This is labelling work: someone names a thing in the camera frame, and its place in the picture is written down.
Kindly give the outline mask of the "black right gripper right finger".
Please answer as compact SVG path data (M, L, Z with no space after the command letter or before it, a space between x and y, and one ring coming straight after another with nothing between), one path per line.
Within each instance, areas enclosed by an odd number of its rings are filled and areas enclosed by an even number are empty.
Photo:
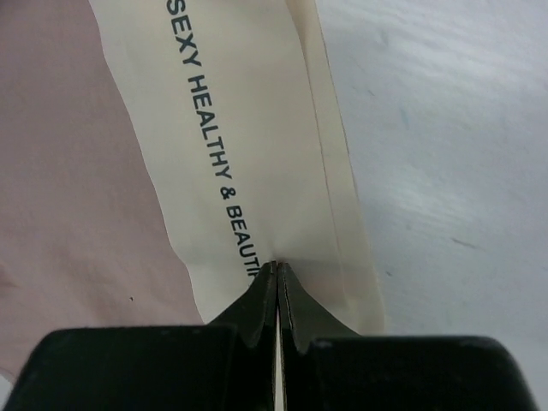
M277 266L287 410L535 410L514 357L475 336L364 337Z

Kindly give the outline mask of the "pink underwear cream waistband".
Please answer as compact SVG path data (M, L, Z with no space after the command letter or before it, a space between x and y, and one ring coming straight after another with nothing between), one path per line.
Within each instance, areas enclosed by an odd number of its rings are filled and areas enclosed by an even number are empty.
M2 2L4 377L58 329L208 322L272 260L384 328L315 2Z

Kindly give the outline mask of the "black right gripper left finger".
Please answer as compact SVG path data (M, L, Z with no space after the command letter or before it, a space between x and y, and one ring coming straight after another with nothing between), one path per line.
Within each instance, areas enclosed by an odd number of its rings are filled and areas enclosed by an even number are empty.
M276 266L207 325L54 331L29 356L11 410L272 410Z

